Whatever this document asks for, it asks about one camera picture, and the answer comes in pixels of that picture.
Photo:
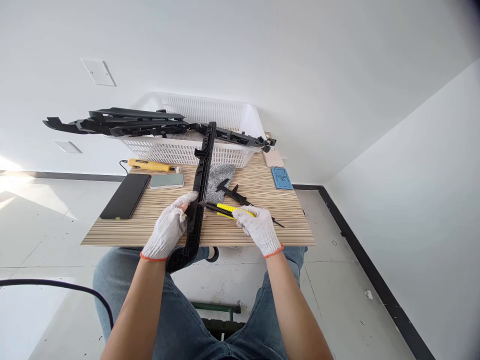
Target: white wall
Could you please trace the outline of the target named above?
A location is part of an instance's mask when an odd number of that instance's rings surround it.
[[[462,13],[437,0],[3,0],[0,170],[122,174],[117,141],[41,121],[164,91],[256,105],[292,181],[322,184],[478,57]],[[94,85],[80,57],[105,60],[118,87]]]
[[[480,59],[326,189],[437,360],[477,359]]]

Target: white tile floor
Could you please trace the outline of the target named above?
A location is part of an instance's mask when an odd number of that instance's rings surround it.
[[[0,279],[62,279],[91,287],[108,248],[79,244],[118,185],[0,176]],[[335,359],[413,359],[318,192],[296,193],[317,241],[305,255],[300,287]],[[265,270],[257,248],[221,248],[218,262],[194,264],[174,281],[192,301],[239,302],[242,314],[234,319],[246,321]],[[2,359],[98,359],[104,347],[88,294],[3,287],[0,319]]]

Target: hand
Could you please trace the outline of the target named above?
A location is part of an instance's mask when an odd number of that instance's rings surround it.
[[[198,198],[196,191],[180,196],[173,204],[162,211],[155,223],[155,228],[140,253],[147,261],[165,261],[187,229],[185,210]]]
[[[233,217],[236,219],[236,224],[243,229],[245,234],[251,236],[265,259],[275,255],[284,248],[277,238],[272,216],[268,210],[255,206],[241,206],[239,209],[232,212]]]

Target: smartphone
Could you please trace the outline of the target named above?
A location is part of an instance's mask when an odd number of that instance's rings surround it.
[[[150,180],[148,174],[128,174],[113,194],[100,219],[130,219]]]

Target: power cord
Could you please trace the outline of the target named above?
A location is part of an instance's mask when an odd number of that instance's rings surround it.
[[[123,168],[123,170],[125,170],[126,174],[128,175],[129,171],[122,165],[122,163],[128,164],[128,161],[127,160],[120,160],[118,163],[120,164],[120,166]]]
[[[4,286],[12,286],[12,285],[47,285],[47,286],[53,286],[53,287],[57,287],[57,288],[72,289],[72,290],[77,290],[77,291],[81,291],[81,292],[84,292],[84,293],[89,293],[89,294],[95,296],[98,300],[100,300],[100,302],[105,307],[105,310],[108,314],[108,320],[110,322],[110,329],[114,328],[114,316],[112,315],[112,309],[110,309],[109,303],[107,302],[107,300],[105,300],[105,298],[98,291],[95,291],[95,290],[93,290],[89,287],[75,285],[75,284],[71,284],[69,282],[55,281],[55,280],[45,280],[45,279],[8,279],[8,280],[0,280],[0,288],[4,287]]]

